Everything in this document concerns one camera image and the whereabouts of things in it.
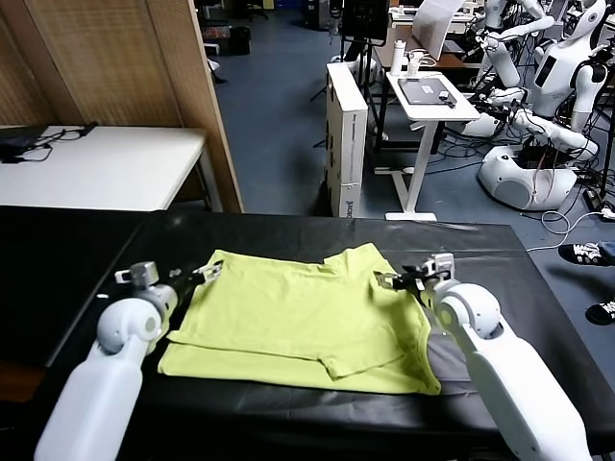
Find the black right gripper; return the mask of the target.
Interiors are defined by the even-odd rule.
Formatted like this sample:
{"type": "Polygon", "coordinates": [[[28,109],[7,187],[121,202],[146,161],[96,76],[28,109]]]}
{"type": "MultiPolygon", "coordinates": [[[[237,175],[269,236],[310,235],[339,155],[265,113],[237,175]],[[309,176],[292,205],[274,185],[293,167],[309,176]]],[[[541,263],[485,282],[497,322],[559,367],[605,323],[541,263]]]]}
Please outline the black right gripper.
{"type": "Polygon", "coordinates": [[[382,273],[375,271],[374,275],[383,289],[392,291],[422,292],[426,289],[425,284],[429,279],[429,270],[423,266],[404,266],[403,275],[395,273],[382,273]]]}

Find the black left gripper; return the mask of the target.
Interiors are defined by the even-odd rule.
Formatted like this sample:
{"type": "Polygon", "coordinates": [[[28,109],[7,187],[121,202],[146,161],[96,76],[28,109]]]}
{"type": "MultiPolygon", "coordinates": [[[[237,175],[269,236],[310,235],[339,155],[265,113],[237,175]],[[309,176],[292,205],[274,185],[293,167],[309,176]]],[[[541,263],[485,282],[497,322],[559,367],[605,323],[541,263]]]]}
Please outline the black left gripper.
{"type": "Polygon", "coordinates": [[[197,284],[208,284],[215,281],[220,276],[222,267],[222,261],[215,261],[198,267],[193,274],[170,278],[167,284],[174,290],[178,298],[185,298],[193,292],[197,284]]]}

